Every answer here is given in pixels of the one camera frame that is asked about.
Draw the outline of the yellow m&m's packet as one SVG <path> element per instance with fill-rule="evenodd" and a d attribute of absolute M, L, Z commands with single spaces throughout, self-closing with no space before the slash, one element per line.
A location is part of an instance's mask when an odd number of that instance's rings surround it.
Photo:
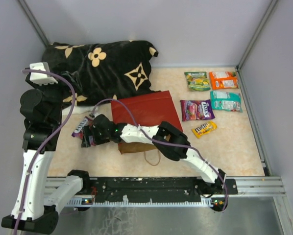
<path fill-rule="evenodd" d="M 217 130 L 217 125 L 213 121 L 208 121 L 207 123 L 192 129 L 192 133 L 196 136 L 196 138 L 200 139 L 202 136 L 207 135 L 215 130 Z"/>

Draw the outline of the orange snack packet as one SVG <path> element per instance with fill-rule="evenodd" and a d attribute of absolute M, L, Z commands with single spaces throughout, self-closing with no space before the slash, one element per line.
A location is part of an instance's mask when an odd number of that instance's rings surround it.
<path fill-rule="evenodd" d="M 236 72 L 212 71 L 209 72 L 213 90 L 237 89 L 239 82 Z"/>

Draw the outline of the purple snack packet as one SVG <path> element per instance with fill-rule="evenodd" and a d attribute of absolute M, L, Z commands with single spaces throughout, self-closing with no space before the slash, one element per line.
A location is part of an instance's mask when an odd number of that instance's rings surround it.
<path fill-rule="evenodd" d="M 93 125 L 93 120 L 89 117 L 84 117 L 84 119 L 79 123 L 79 125 L 72 132 L 72 137 L 78 138 L 82 141 L 83 133 L 82 128 L 86 125 Z"/>
<path fill-rule="evenodd" d="M 182 121 L 212 120 L 215 118 L 211 100 L 180 100 Z"/>

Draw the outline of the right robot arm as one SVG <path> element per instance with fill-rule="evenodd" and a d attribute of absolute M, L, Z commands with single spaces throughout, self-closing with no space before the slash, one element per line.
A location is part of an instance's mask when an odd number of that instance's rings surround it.
<path fill-rule="evenodd" d="M 101 145 L 110 141 L 151 144 L 172 161 L 186 161 L 208 184 L 211 192 L 228 194 L 226 173 L 203 158 L 200 152 L 191 146 L 188 137 L 166 121 L 155 126 L 116 124 L 100 114 L 93 119 L 85 117 L 73 133 L 81 133 L 82 147 Z"/>

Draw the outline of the green yellow snack packet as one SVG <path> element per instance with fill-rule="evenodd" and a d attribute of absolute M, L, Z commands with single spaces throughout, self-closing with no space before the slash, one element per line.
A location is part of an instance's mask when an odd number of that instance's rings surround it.
<path fill-rule="evenodd" d="M 211 89 L 210 81 L 207 78 L 207 72 L 184 72 L 184 75 L 187 80 L 188 89 L 190 91 L 204 92 L 209 91 Z"/>

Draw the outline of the red brown paper bag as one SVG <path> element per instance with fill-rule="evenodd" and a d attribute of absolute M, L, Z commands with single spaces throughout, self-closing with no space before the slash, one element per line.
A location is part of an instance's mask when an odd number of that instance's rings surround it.
<path fill-rule="evenodd" d="M 169 91 L 155 92 L 120 99 L 129 109 L 116 101 L 111 102 L 113 122 L 134 124 L 133 118 L 142 126 L 154 126 L 167 121 L 183 131 L 174 102 Z"/>

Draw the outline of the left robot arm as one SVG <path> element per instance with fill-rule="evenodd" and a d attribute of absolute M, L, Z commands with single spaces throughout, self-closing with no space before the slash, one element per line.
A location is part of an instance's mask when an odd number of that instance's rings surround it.
<path fill-rule="evenodd" d="M 19 231 L 51 234 L 59 215 L 76 194 L 86 194 L 92 188 L 87 171 L 71 170 L 64 182 L 44 197 L 50 163 L 56 151 L 60 130 L 68 122 L 62 119 L 63 92 L 59 82 L 71 90 L 72 103 L 76 94 L 65 78 L 44 70 L 24 69 L 31 90 L 20 99 L 20 113 L 25 117 L 23 140 L 23 171 L 15 206 L 10 215 L 2 218 L 1 226 L 17 234 Z"/>

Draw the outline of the black floral pillow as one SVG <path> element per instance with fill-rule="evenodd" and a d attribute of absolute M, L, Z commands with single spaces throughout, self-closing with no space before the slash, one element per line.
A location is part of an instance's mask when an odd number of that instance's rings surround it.
<path fill-rule="evenodd" d="M 107 44 L 69 45 L 54 42 L 46 47 L 42 62 L 50 72 L 77 73 L 83 86 L 75 105 L 84 107 L 109 98 L 150 94 L 150 60 L 159 54 L 149 41 L 118 41 Z"/>

